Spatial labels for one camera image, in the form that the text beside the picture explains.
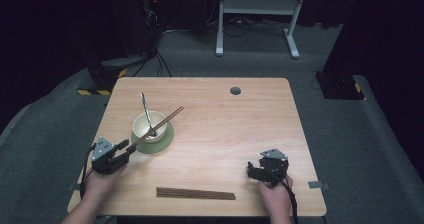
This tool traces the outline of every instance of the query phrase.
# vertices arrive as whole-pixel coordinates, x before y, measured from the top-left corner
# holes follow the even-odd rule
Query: hole in table
[[[230,93],[233,95],[239,95],[241,93],[241,89],[239,87],[231,87]]]

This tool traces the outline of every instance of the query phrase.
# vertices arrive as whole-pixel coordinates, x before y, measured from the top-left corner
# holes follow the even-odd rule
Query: spoon
[[[149,110],[147,109],[147,103],[146,103],[146,98],[144,97],[144,93],[140,93],[140,96],[141,96],[141,100],[143,101],[144,111],[146,112],[146,117],[147,117],[147,121],[149,122],[149,127],[150,129],[153,129],[152,121],[150,120]],[[156,131],[154,131],[150,136],[155,137],[157,135],[158,134],[156,133]]]

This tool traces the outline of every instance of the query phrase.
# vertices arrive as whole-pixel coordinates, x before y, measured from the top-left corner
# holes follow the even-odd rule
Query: human hand
[[[293,180],[287,176],[284,183],[288,187],[292,187]],[[272,224],[290,223],[291,201],[290,195],[283,184],[278,183],[275,187],[270,187],[264,182],[258,182],[258,189],[262,197],[262,201],[268,211]]]
[[[125,165],[110,175],[102,175],[96,171],[92,171],[86,180],[83,199],[89,199],[90,202],[98,203],[100,205],[112,191],[115,181],[126,167],[127,166]]]

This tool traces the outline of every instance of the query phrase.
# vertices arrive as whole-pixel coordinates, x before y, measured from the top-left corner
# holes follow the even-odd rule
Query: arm
[[[87,177],[86,190],[81,202],[62,221],[67,223],[92,224],[103,201],[113,189],[113,185],[126,166],[121,167],[110,175],[101,175],[93,171]]]
[[[289,176],[284,182],[290,188],[293,185],[293,180]],[[258,182],[258,188],[271,224],[290,224],[291,201],[286,188],[281,183],[270,188],[264,182]]]

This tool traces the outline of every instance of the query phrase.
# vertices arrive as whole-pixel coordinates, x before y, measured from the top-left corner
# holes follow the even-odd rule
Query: gray carpet
[[[227,27],[231,34],[240,29]],[[363,101],[326,100],[315,80],[340,28],[298,26],[300,59],[290,57],[281,29],[224,36],[215,56],[214,34],[171,32],[158,45],[174,77],[284,77],[290,82],[318,178],[329,224],[424,223],[424,185],[381,112],[367,80],[355,76]],[[136,76],[167,76],[156,58]],[[134,75],[139,66],[129,68]],[[66,213],[105,111],[108,96],[79,96],[86,70],[39,99],[9,126],[0,145],[0,223],[58,223]],[[324,223],[300,218],[300,223]]]

